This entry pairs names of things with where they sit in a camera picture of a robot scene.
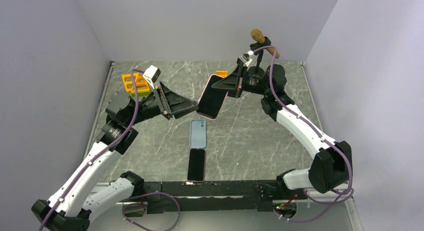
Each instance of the black smartphone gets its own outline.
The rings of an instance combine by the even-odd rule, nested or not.
[[[198,101],[197,113],[211,120],[218,117],[218,113],[220,112],[227,96],[227,91],[212,88],[214,83],[222,79],[224,78],[219,75],[212,74]]]
[[[188,159],[188,181],[203,181],[205,176],[205,158],[204,149],[191,149]]]

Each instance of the pink phone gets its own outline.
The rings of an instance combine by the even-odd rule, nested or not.
[[[206,87],[204,87],[198,101],[198,114],[211,120],[214,120],[218,117],[218,113],[224,104],[228,92],[214,89],[212,88],[212,85],[223,79],[223,77],[216,74],[212,74],[209,77]]]

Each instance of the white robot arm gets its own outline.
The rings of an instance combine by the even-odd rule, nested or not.
[[[153,85],[160,71],[154,66],[151,70],[148,75],[152,76]],[[89,196],[107,168],[127,151],[138,135],[133,124],[158,115],[168,120],[179,119],[197,108],[196,101],[172,92],[162,82],[139,103],[129,93],[116,92],[106,108],[106,124],[87,157],[56,193],[32,206],[32,212],[41,222],[39,230],[46,227],[51,231],[85,231],[90,222],[114,204],[134,194],[143,194],[144,180],[128,171],[106,189]]]
[[[265,44],[257,42],[250,46],[253,53],[258,54],[256,66],[249,67],[253,53],[247,52],[238,58],[235,70],[212,87],[227,91],[228,96],[233,98],[239,98],[243,91],[263,95],[261,104],[265,114],[288,129],[312,157],[310,168],[293,169],[277,176],[279,193],[290,194],[296,189],[316,189],[324,194],[348,181],[347,163],[352,163],[351,147],[345,141],[337,142],[327,136],[288,97],[284,90],[287,79],[283,66],[272,62],[266,71],[259,67],[263,49],[271,47],[266,46],[266,42],[271,43],[268,38],[266,40]]]

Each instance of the white wall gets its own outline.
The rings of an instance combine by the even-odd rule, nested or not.
[[[81,162],[109,61],[76,0],[0,0],[0,226],[31,212]]]
[[[77,0],[108,57],[234,60],[261,29],[305,61],[337,0]]]
[[[423,230],[424,0],[339,0],[306,61],[364,230]]]

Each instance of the yellow block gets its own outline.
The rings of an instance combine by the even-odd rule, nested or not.
[[[132,96],[134,97],[136,92],[133,87],[133,82],[131,81],[131,74],[125,73],[125,74],[122,74],[121,77],[122,77],[123,87],[125,88],[125,91],[132,94]],[[150,93],[149,84],[143,78],[143,75],[141,73],[135,72],[134,80],[135,80],[135,85],[137,87],[137,92],[139,96],[149,95]]]
[[[226,77],[228,76],[228,71],[217,70],[217,71],[215,72],[215,74],[216,74],[216,75],[219,75],[219,76],[221,76],[221,77],[223,77],[223,78],[226,78]]]

